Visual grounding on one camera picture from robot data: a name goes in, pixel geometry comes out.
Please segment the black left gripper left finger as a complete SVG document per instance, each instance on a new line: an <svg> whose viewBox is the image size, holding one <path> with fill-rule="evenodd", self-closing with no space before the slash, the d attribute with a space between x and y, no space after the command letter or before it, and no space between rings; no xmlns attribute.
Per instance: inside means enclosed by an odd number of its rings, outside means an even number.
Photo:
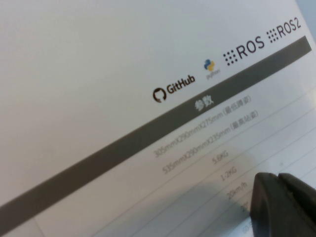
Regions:
<svg viewBox="0 0 316 237"><path fill-rule="evenodd" d="M256 174L250 208L254 236L291 236L291 210L293 206L278 177L271 173Z"/></svg>

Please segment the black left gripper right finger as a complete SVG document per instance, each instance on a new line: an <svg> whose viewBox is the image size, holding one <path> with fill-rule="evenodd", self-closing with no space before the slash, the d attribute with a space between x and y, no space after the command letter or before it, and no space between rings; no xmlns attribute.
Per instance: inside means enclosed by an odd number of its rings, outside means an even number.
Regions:
<svg viewBox="0 0 316 237"><path fill-rule="evenodd" d="M299 178L289 174L278 175L284 185L296 214L290 214L293 237L314 237L316 235L316 190Z"/></svg>

